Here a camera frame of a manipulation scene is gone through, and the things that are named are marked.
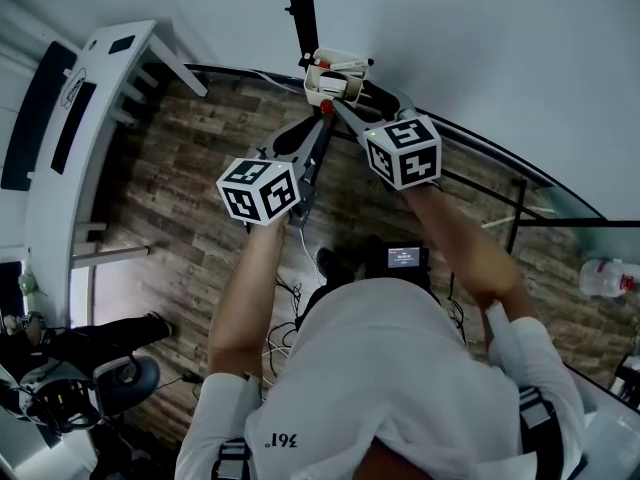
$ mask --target shoulder strap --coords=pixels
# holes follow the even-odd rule
[[[538,388],[520,389],[520,431],[523,453],[536,452],[536,480],[560,480],[564,448],[558,416]]]
[[[244,438],[232,439],[220,447],[211,480],[249,480],[251,450]]]

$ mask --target white cube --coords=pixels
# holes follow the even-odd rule
[[[429,116],[364,132],[369,166],[397,190],[440,177],[442,139]]]
[[[263,226],[300,201],[289,162],[237,158],[216,184],[232,218]]]

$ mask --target white t-shirt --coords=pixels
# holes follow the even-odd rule
[[[580,396],[544,326],[533,318],[510,325],[525,378],[558,414],[567,478],[582,450]],[[428,293],[397,279],[322,298],[265,404],[258,379],[209,376],[176,478],[211,478],[221,444],[238,437],[260,480],[351,478],[374,437],[437,480],[533,480],[536,472],[535,454],[521,455],[516,385],[471,358]]]

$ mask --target printed number on shirt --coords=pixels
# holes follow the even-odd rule
[[[287,434],[271,434],[271,442],[270,443],[266,443],[264,445],[265,448],[277,448],[278,446],[280,446],[280,448],[286,448],[287,445],[289,445],[289,448],[297,448],[298,445],[296,443],[296,437],[298,436],[298,434],[291,434],[290,436],[288,436]]]

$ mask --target small display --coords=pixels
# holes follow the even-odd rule
[[[420,266],[420,247],[401,247],[388,251],[389,268]]]

